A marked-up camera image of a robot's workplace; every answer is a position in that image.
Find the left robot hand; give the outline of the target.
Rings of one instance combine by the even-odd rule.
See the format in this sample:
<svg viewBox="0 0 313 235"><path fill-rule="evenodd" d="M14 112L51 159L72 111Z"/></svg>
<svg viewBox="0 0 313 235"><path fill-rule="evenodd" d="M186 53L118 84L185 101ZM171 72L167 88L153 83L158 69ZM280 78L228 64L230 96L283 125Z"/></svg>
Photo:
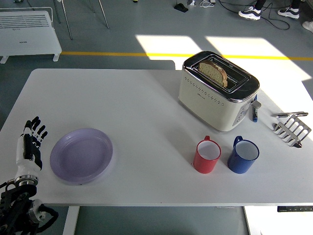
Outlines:
<svg viewBox="0 0 313 235"><path fill-rule="evenodd" d="M18 173L16 178L23 175L36 175L42 170L40 148L44 138L48 135L45 128L45 125L41 125L39 117L26 122L17 143L16 164Z"/></svg>

